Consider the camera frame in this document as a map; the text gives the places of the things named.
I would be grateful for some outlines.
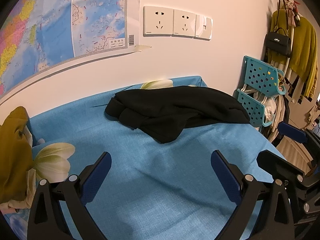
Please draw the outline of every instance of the electrical outlet panel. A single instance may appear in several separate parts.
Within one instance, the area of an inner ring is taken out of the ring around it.
[[[196,38],[211,40],[213,20],[203,15],[196,16]]]
[[[144,35],[172,35],[173,9],[155,6],[143,7]]]
[[[181,36],[195,36],[196,14],[174,10],[173,34]]]

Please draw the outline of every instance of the storage basket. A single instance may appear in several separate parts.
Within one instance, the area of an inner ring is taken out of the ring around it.
[[[246,93],[242,92],[240,89],[238,89],[238,92],[239,92],[238,101],[242,104],[244,109],[247,111],[250,117],[250,124],[253,127],[260,127],[260,126],[267,127],[272,124],[273,120],[270,122],[264,122],[265,106],[263,104],[261,104],[254,98],[250,97]]]
[[[283,76],[283,71],[252,57],[245,56],[246,73],[244,83],[262,92],[268,97],[285,95],[286,89],[282,85],[279,89],[278,73]]]

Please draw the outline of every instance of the mustard yellow clothing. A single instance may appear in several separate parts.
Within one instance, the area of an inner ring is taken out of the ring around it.
[[[271,31],[273,31],[276,20],[277,11],[272,15]],[[305,18],[300,18],[301,26],[294,29],[292,57],[289,61],[289,68],[295,71],[299,77],[306,83],[304,96],[306,98],[313,97],[316,86],[317,72],[317,36],[316,30],[312,24]],[[286,30],[285,11],[280,10],[277,28]],[[278,31],[279,34],[285,35],[283,30]],[[291,36],[291,27],[289,27],[289,37]],[[268,63],[271,61],[286,64],[287,57],[275,51],[268,49]]]
[[[33,166],[31,146],[23,134],[27,121],[27,111],[19,106],[0,126],[0,204],[23,201],[27,195],[27,172]]]

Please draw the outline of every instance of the white wall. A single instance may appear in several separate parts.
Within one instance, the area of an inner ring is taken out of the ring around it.
[[[212,40],[143,37],[144,5],[176,8],[213,18]],[[269,15],[276,6],[277,0],[141,0],[140,44],[151,45],[151,49],[45,78],[0,105],[0,124],[20,105],[33,117],[79,98],[164,78],[200,75],[209,87],[232,95],[238,86],[243,56],[261,58]]]

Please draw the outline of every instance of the handbag handle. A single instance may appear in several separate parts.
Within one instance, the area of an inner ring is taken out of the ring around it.
[[[289,25],[288,25],[288,14],[287,14],[287,7],[285,6],[285,1],[283,1],[283,5],[284,5],[284,11],[285,11],[285,19],[286,19],[286,24],[287,24],[287,36],[289,36]],[[278,28],[277,31],[276,31],[276,26],[278,24],[278,18],[279,18],[279,13],[280,13],[280,2],[281,0],[279,0],[279,5],[278,5],[278,15],[277,15],[277,21],[276,21],[276,24],[275,24],[275,28],[273,29],[274,32],[277,32],[279,29],[283,29],[283,28]]]

